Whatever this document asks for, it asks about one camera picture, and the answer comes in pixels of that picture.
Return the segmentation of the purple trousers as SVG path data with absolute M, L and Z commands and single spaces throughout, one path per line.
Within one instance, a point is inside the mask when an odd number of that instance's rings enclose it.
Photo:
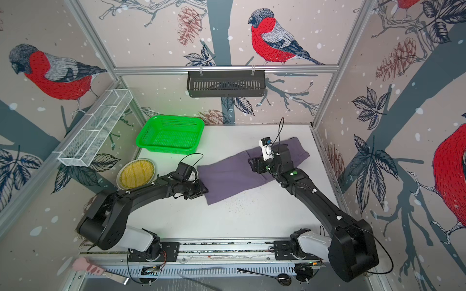
M 274 180 L 269 173 L 254 173 L 248 160 L 263 159 L 260 146 L 242 151 L 207 166 L 199 166 L 199 179 L 208 189 L 205 195 L 208 205 L 215 204 L 246 190 L 261 187 Z

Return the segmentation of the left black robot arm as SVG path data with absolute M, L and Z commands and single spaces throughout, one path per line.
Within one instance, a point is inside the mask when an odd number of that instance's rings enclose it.
M 130 214 L 152 202 L 170 197 L 193 200 L 208 193 L 199 180 L 185 181 L 173 174 L 158 177 L 155 181 L 130 190 L 102 191 L 81 218 L 76 227 L 93 245 L 106 251 L 122 239 Z

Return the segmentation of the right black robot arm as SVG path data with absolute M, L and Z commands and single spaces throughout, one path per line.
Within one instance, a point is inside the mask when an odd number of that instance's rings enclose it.
M 356 221 L 331 202 L 310 177 L 294 166 L 286 144 L 270 138 L 259 142 L 262 157 L 248 160 L 255 173 L 269 173 L 290 195 L 301 201 L 329 232 L 328 236 L 301 229 L 290 236 L 291 253 L 298 259 L 314 255 L 330 263 L 344 282 L 364 274 L 379 264 L 371 226 Z

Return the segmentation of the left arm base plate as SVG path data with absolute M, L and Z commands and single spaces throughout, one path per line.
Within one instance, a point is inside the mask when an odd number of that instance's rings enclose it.
M 131 249 L 128 261 L 130 263 L 176 262 L 179 249 L 179 242 L 157 242 L 145 252 Z

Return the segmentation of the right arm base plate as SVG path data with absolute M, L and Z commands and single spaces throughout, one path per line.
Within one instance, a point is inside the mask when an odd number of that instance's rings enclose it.
M 301 251 L 295 251 L 291 246 L 291 241 L 274 241 L 273 245 L 269 248 L 269 252 L 274 254 L 277 261 L 305 261 L 314 260 L 320 261 L 321 258 Z

